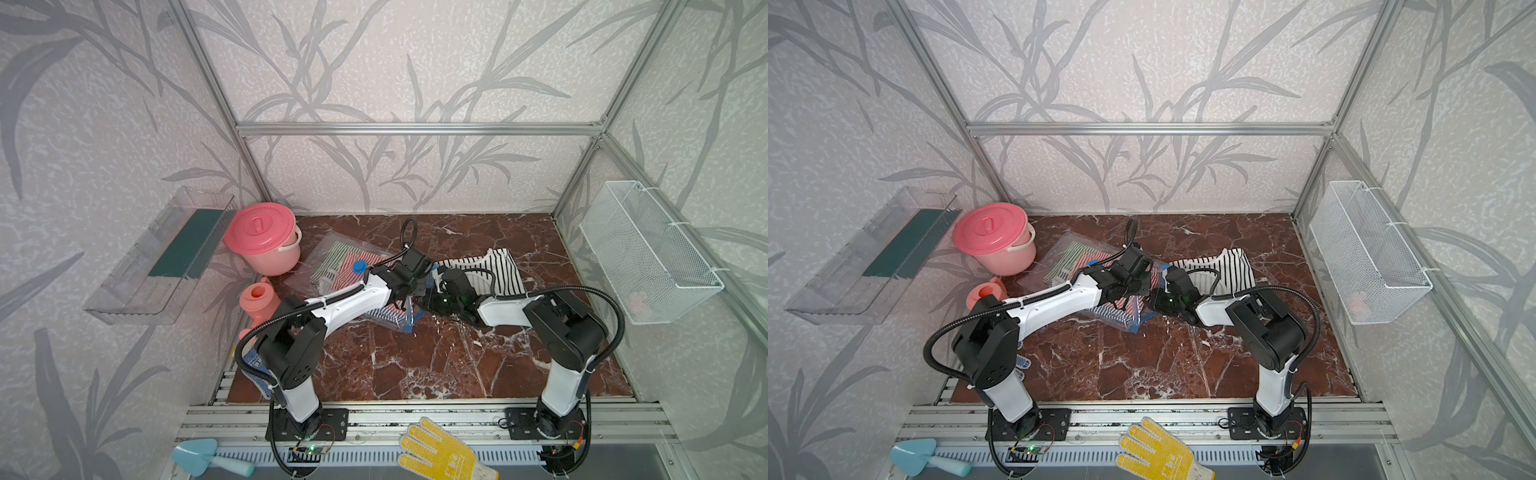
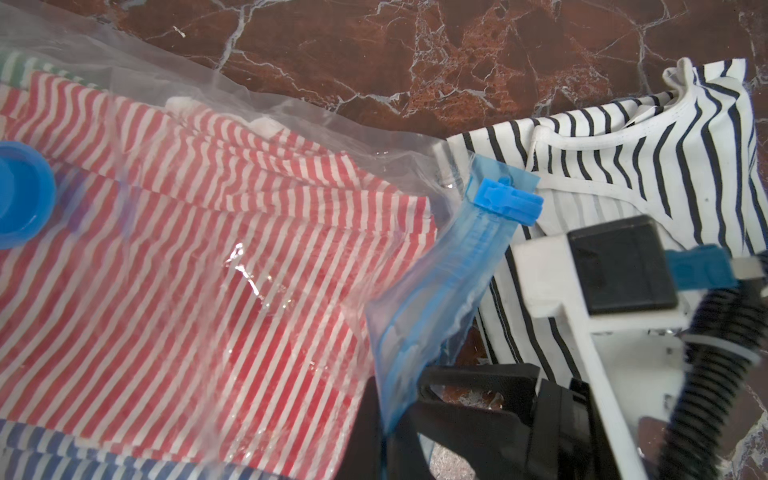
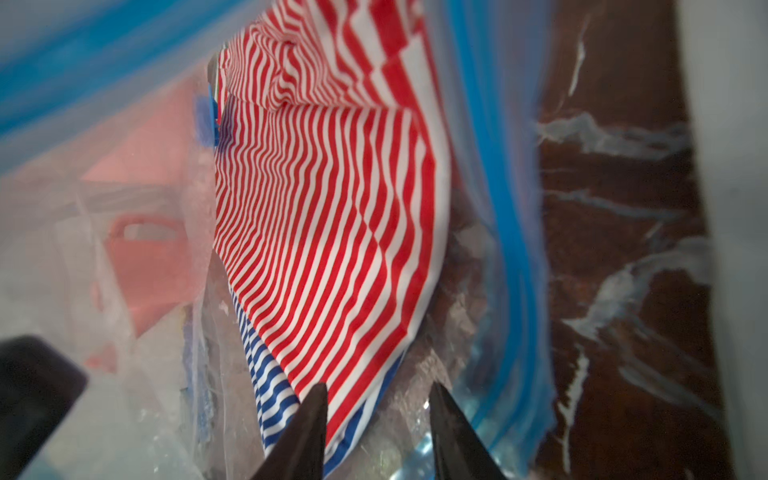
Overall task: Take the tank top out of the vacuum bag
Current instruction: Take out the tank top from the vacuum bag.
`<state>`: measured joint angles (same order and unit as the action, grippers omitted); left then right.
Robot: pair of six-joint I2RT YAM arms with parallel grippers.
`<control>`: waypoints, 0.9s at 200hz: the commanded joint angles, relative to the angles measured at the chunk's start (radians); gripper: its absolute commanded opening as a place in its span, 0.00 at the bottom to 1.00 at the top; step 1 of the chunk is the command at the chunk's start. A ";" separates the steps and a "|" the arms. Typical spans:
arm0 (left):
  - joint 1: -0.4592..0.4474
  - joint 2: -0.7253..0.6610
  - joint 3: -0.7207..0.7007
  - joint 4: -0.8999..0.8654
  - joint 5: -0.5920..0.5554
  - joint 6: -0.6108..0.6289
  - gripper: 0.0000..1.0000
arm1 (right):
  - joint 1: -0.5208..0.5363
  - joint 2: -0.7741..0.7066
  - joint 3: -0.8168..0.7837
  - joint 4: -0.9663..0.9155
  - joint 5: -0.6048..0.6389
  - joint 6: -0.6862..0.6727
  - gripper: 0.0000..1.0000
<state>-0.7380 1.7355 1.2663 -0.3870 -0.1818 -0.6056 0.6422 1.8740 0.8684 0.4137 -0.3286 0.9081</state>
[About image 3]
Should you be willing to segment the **clear plastic vacuum bag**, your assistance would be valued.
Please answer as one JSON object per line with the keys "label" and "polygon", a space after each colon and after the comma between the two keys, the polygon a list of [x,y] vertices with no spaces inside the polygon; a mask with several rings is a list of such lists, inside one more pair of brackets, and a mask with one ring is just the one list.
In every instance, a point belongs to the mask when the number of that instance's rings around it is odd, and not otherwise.
{"label": "clear plastic vacuum bag", "polygon": [[525,477],[550,10],[3,2],[3,476]]}

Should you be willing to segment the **red white striped garment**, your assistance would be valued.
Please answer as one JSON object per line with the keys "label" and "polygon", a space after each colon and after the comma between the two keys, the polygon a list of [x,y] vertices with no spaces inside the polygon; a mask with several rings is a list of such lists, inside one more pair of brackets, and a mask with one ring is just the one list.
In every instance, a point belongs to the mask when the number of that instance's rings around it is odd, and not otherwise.
{"label": "red white striped garment", "polygon": [[214,248],[326,446],[414,341],[451,152],[419,1],[278,1],[221,51]]}

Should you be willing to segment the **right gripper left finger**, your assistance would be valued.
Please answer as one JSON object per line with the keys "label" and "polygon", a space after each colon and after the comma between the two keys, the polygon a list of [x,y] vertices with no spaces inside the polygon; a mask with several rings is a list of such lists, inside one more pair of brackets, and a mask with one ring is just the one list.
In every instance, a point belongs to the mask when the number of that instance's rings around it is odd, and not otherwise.
{"label": "right gripper left finger", "polygon": [[315,384],[251,479],[323,479],[327,411],[327,387]]}

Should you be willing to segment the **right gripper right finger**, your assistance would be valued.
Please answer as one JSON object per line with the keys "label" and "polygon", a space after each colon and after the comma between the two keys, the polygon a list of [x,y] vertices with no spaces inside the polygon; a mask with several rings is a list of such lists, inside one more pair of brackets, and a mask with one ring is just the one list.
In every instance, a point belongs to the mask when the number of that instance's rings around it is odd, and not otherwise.
{"label": "right gripper right finger", "polygon": [[435,478],[504,480],[505,475],[443,384],[432,384],[429,404]]}

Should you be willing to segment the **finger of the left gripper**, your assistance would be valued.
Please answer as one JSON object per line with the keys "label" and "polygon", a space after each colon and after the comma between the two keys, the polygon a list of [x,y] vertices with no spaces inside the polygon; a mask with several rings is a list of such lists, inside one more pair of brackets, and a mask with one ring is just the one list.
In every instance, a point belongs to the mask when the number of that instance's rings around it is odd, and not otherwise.
{"label": "finger of the left gripper", "polygon": [[86,390],[87,374],[44,340],[1,342],[1,477],[17,479]]}

